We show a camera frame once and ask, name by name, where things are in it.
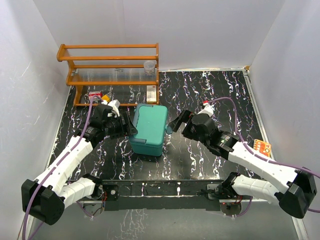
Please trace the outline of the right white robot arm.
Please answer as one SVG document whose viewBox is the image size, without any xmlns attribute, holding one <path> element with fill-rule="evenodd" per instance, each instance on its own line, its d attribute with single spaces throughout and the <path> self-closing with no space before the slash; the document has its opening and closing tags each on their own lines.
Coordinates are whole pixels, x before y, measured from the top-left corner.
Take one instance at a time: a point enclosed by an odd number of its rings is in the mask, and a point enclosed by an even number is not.
<svg viewBox="0 0 320 240">
<path fill-rule="evenodd" d="M 196 114 L 183 110 L 168 124 L 167 134 L 176 132 L 183 123 L 186 124 L 182 131 L 185 138 L 200 142 L 215 156 L 241 165 L 260 177 L 254 179 L 232 172 L 221 184 L 226 197 L 263 199 L 278 204 L 294 218 L 305 217 L 317 195 L 315 174 L 311 170 L 280 164 L 262 155 L 236 134 L 218 129 L 212 113 L 207 110 Z"/>
</svg>

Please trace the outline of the teal medicine kit box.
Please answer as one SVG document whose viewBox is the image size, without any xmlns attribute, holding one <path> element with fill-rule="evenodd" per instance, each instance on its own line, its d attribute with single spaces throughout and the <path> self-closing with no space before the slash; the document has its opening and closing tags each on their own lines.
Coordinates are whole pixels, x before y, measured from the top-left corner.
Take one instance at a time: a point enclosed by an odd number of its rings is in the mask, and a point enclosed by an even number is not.
<svg viewBox="0 0 320 240">
<path fill-rule="evenodd" d="M 163 105 L 138 104 L 133 118 L 137 133 L 129 137 L 136 154 L 159 157 L 163 152 L 168 108 Z"/>
</svg>

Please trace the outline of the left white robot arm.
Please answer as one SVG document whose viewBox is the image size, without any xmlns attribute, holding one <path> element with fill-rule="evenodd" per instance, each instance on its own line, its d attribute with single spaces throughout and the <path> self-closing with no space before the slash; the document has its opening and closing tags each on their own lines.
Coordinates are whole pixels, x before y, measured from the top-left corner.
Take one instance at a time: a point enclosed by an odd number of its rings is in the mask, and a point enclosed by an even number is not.
<svg viewBox="0 0 320 240">
<path fill-rule="evenodd" d="M 118 100 L 98 104 L 89 122 L 79 126 L 55 161 L 35 180 L 27 179 L 22 184 L 22 210 L 26 214 L 51 226 L 73 203 L 88 196 L 97 200 L 103 195 L 102 181 L 90 174 L 68 186 L 65 183 L 105 137 L 118 139 L 137 134 L 129 113 L 120 112 L 119 106 Z"/>
</svg>

